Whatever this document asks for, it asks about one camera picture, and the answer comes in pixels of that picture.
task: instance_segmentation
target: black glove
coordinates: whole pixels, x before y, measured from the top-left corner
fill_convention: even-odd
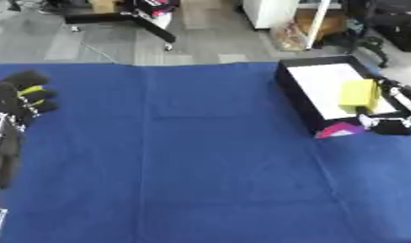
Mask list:
[[[17,167],[23,132],[42,113],[58,108],[49,99],[56,92],[47,90],[47,78],[29,70],[0,81],[0,186],[9,185]]]

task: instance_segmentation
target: blue tablecloth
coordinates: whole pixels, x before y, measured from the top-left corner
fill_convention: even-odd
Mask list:
[[[2,243],[411,242],[411,137],[315,140],[275,63],[35,68]]]

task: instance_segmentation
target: cardboard box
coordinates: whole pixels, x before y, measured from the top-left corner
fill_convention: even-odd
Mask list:
[[[295,23],[303,33],[308,34],[316,15],[316,9],[299,9],[295,15]],[[317,32],[316,41],[321,41],[323,37],[343,32],[346,30],[346,15],[342,10],[330,9]]]
[[[114,0],[89,0],[95,13],[115,12],[116,6]]]
[[[315,138],[364,132],[356,114],[339,104],[343,83],[371,78],[371,72],[352,56],[282,60],[276,81]],[[407,117],[395,99],[382,95],[371,117]]]

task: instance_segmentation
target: yellow block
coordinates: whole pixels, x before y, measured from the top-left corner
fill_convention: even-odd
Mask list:
[[[356,113],[356,107],[366,107],[370,112],[375,108],[380,91],[373,80],[343,83],[339,105],[348,113]]]

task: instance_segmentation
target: grey floor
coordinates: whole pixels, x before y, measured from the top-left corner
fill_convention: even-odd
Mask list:
[[[1,0],[0,7],[5,9]],[[24,1],[22,12],[0,13],[0,63],[109,62],[130,65],[194,65],[283,58],[317,57],[340,53],[336,47],[307,52],[277,50],[266,31],[252,31],[246,18],[233,10],[233,0],[183,0],[169,30],[178,37],[165,52],[163,42],[129,23],[91,24],[73,33],[63,19],[42,15]],[[411,53],[385,45],[390,55],[389,77],[411,84]],[[375,62],[368,53],[360,59]]]

